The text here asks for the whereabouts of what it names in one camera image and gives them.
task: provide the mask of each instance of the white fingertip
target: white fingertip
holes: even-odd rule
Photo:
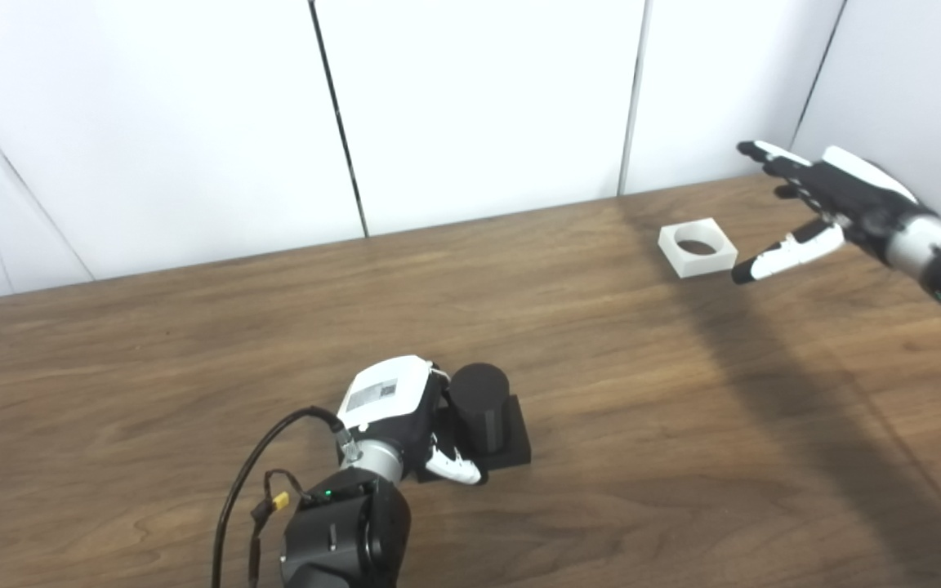
[[[449,458],[448,455],[438,451],[437,447],[430,448],[426,471],[457,481],[457,483],[474,484],[481,480],[481,471],[473,461],[461,459],[459,453],[456,459]]]

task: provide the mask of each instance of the white label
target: white label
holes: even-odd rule
[[[347,410],[355,410],[359,406],[374,403],[378,399],[393,397],[397,386],[399,386],[399,381],[394,379],[373,384],[368,388],[362,388],[354,394],[351,394],[350,399],[347,399]]]

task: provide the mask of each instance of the tabletop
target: tabletop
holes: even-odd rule
[[[400,354],[503,368],[533,464],[402,492],[407,588],[941,587],[941,309],[858,250],[737,287],[808,219],[750,177],[0,298],[0,587],[190,587],[254,443]],[[302,421],[261,458],[335,468]],[[225,586],[245,585],[249,484]],[[264,532],[277,586],[288,514]]]

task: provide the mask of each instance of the yellow connector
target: yellow connector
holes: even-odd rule
[[[281,492],[278,496],[275,496],[271,500],[271,505],[274,507],[274,510],[282,510],[285,506],[288,506],[288,492]]]

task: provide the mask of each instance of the panel seam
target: panel seam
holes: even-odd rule
[[[623,154],[619,163],[619,182],[616,196],[627,191],[627,174],[631,170],[631,147],[634,144],[634,126],[638,122],[638,98],[641,96],[641,68],[645,60],[645,38],[649,36],[649,17],[653,0],[645,0],[641,12],[641,30],[638,33],[638,57],[634,60],[634,82],[631,83],[631,105],[627,109],[627,129],[623,134]]]
[[[16,170],[15,165],[12,164],[10,158],[8,158],[7,154],[5,154],[4,150],[2,150],[1,145],[0,164],[5,167],[5,171],[7,171],[7,174],[11,176],[12,179],[14,179],[14,182],[16,182],[16,185],[20,187],[22,193],[26,194],[27,198],[29,198],[29,201],[31,204],[33,204],[33,208],[37,215],[41,216],[46,221],[46,223],[49,224],[49,227],[56,232],[56,237],[60,238],[60,241],[63,242],[64,246],[67,247],[68,251],[71,252],[71,256],[74,256],[75,260],[78,261],[78,264],[81,265],[83,272],[86,273],[87,278],[93,280],[93,282],[96,282],[96,276],[94,276],[93,272],[90,271],[89,265],[86,265],[86,261],[83,261],[82,257],[78,255],[78,251],[76,251],[74,245],[71,245],[71,242],[68,241],[67,235],[64,234],[64,231],[60,230],[56,220],[53,220],[53,217],[49,216],[49,211],[46,211],[45,206],[42,205],[42,201],[38,200],[38,196],[36,196],[34,190],[31,189],[29,183],[27,183],[22,175],[20,175],[20,172]]]
[[[804,116],[808,112],[808,105],[811,104],[811,96],[815,93],[815,86],[818,85],[818,77],[823,73],[823,66],[826,64],[826,56],[830,53],[830,46],[833,45],[833,37],[837,34],[837,26],[841,23],[841,16],[845,14],[845,7],[848,5],[848,0],[841,0],[841,8],[837,11],[837,18],[833,20],[833,29],[830,30],[830,37],[826,40],[826,48],[823,49],[823,57],[818,60],[818,68],[815,68],[815,77],[811,79],[811,87],[808,88],[808,97],[804,100],[804,105],[801,108],[801,115],[798,117],[798,123],[794,127],[794,135],[791,136],[791,144],[787,145],[788,149],[794,149],[794,144],[796,142],[796,137],[801,131],[801,126],[804,123]]]
[[[340,132],[340,144],[343,145],[343,156],[347,161],[347,175],[350,176],[350,187],[355,193],[355,205],[358,206],[358,218],[362,222],[362,235],[369,237],[369,224],[365,222],[365,208],[362,206],[362,193],[358,190],[358,179],[355,178],[355,164],[351,160],[350,147],[347,145],[347,133],[343,127],[343,117],[340,116],[340,101],[337,100],[336,86],[332,83],[332,70],[329,68],[329,59],[325,55],[325,41],[322,38],[322,27],[318,22],[318,8],[314,0],[307,0],[310,9],[310,21],[314,23],[314,37],[318,40],[318,53],[322,56],[322,69],[325,71],[325,82],[329,86],[329,98],[332,98],[332,111],[336,115],[337,130]]]

